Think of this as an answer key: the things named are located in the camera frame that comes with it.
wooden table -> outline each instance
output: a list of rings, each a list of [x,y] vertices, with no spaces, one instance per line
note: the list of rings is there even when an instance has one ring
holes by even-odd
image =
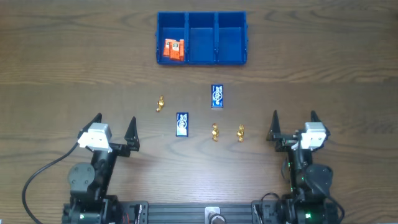
[[[157,11],[226,10],[248,12],[245,66],[157,65]],[[313,156],[334,170],[344,222],[397,221],[397,11],[396,0],[0,2],[0,219],[32,223],[25,181],[66,153],[98,112],[120,143],[137,117],[141,149],[118,159],[108,191],[121,200],[287,194],[286,155],[265,141],[272,112],[292,133],[316,110],[331,137]],[[223,110],[210,109],[212,83],[224,84]],[[178,111],[190,113],[189,138],[175,137]],[[60,223],[68,171],[90,159],[79,148],[34,179],[27,201],[41,221]]]

orange candy packet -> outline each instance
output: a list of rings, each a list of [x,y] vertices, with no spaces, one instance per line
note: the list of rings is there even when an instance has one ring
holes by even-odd
[[[178,41],[170,42],[170,59],[180,60],[180,42]]]
[[[184,47],[184,40],[180,39],[180,61],[184,61],[184,52],[185,52],[185,47]]]
[[[165,39],[164,40],[164,49],[163,49],[163,57],[169,57],[170,56],[170,43],[171,41],[175,41],[173,39]]]

